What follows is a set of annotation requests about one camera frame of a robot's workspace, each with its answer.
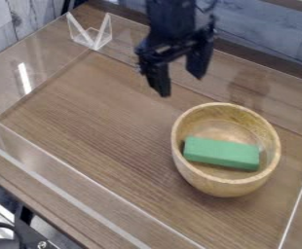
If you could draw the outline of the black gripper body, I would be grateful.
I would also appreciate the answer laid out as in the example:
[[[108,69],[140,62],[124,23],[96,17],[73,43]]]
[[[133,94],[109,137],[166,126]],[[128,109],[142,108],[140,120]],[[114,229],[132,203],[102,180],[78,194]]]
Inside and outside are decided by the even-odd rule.
[[[188,41],[213,43],[216,0],[145,0],[149,32],[134,48],[140,73],[148,63],[169,64],[188,52]]]

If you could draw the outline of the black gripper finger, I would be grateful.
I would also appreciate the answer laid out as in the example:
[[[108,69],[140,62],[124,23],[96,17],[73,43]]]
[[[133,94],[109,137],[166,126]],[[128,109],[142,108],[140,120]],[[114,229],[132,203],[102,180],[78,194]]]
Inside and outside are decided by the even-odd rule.
[[[212,52],[213,43],[204,41],[197,43],[196,41],[188,41],[188,52],[185,54],[185,71],[200,80],[208,69]]]
[[[148,86],[161,97],[170,95],[170,78],[166,64],[148,63],[145,68]]]

